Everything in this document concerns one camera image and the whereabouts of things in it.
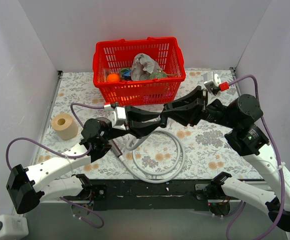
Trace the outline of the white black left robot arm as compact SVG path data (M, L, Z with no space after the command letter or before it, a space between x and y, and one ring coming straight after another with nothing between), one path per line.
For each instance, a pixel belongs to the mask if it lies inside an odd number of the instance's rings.
M54 151L55 157L35 165L11 168L6 189L18 214L36 208L40 202L59 197L86 200L94 192L84 174L60 177L79 167L93 163L112 151L120 160L122 152L114 139L131 134L141 139L166 124L159 112L142 110L134 106L107 104L110 118L90 118L81 131L81 140L64 153Z

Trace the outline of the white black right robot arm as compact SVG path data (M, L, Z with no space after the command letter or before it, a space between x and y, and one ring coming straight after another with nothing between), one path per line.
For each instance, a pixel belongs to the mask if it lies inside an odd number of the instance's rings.
M290 171L283 166L269 131L256 126L256 121L263 118L257 96L243 94L229 105L223 105L218 99L208 103L207 92L197 87L188 95L165 104L162 112L129 107L127 116L129 127L138 138L158 127L164 128L168 119L183 126L195 126L204 120L230 128L224 136L227 143L258 171L270 191L221 172L200 193L217 199L237 198L266 213L281 230L290 232Z

